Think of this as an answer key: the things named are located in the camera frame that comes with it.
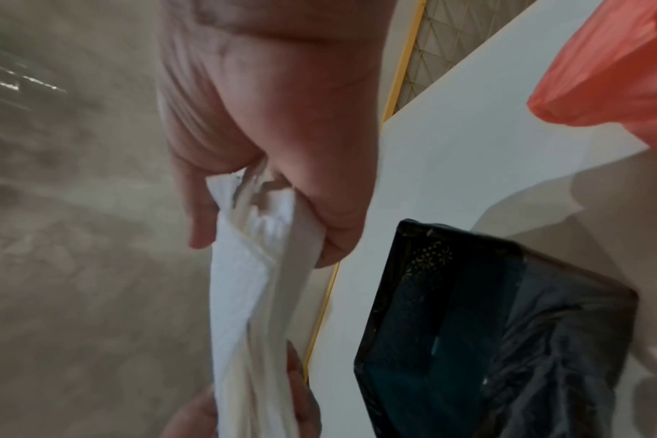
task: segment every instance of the gray floor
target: gray floor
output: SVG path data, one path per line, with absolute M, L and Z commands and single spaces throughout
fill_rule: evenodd
M 208 380 L 209 255 L 170 181 L 155 4 L 0 0 L 19 57 L 0 54 L 0 438 L 154 437 Z

